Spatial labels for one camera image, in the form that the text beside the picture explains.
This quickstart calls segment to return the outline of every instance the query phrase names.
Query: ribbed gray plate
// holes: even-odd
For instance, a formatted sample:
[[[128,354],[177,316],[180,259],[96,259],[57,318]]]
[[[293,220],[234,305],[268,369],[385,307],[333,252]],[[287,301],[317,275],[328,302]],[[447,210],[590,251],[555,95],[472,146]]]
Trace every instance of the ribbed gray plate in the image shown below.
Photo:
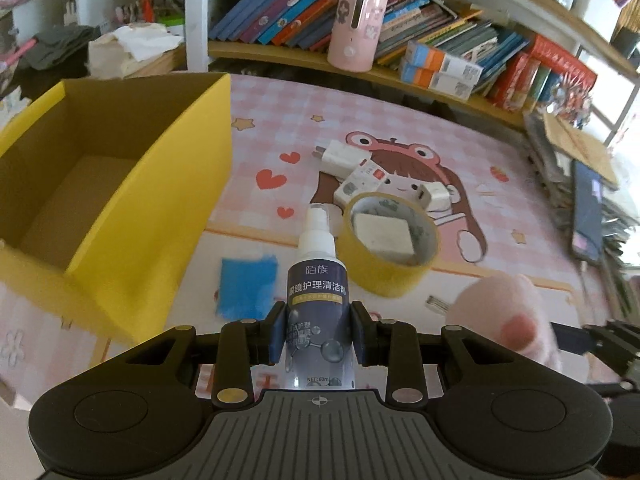
[[[138,480],[494,480],[443,446],[418,413],[373,392],[266,391],[215,416],[185,456]],[[576,480],[598,480],[593,470]],[[63,480],[57,474],[42,480]]]

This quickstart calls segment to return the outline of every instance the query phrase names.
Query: yellow star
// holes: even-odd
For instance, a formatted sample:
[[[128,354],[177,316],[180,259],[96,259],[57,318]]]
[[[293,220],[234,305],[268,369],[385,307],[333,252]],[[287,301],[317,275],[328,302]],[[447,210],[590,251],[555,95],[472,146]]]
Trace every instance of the yellow star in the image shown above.
[[[240,117],[236,118],[236,120],[231,123],[231,126],[240,132],[247,128],[255,128],[253,119],[241,119]]]
[[[524,233],[514,229],[513,231],[511,231],[511,237],[513,238],[513,240],[518,244],[518,245],[526,245],[527,244],[527,237],[525,236]]]

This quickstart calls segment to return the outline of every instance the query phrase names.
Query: yellow box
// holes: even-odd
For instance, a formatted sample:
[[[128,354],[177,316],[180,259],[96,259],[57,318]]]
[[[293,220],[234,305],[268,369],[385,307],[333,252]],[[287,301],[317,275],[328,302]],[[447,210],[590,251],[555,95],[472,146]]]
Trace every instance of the yellow box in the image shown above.
[[[224,74],[56,85],[0,132],[0,281],[99,335],[162,332],[231,170],[230,124]]]

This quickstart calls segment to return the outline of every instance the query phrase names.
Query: roll of tape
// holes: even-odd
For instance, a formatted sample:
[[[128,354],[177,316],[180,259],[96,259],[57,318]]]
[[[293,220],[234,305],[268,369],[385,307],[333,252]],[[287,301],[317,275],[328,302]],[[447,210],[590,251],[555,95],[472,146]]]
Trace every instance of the roll of tape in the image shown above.
[[[405,219],[414,244],[416,264],[396,264],[371,253],[353,230],[356,213]],[[412,290],[431,268],[440,248],[440,237],[436,224],[419,205],[384,193],[363,193],[347,205],[335,248],[349,278],[355,283],[384,298],[399,298]]]

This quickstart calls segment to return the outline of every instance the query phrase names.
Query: gray cloth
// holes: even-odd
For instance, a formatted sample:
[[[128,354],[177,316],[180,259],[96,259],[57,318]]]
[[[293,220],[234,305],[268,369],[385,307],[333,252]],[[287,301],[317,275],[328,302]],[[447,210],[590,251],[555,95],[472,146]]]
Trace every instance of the gray cloth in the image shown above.
[[[36,70],[46,70],[62,63],[73,53],[100,37],[99,27],[55,25],[35,35],[38,43],[22,59]]]

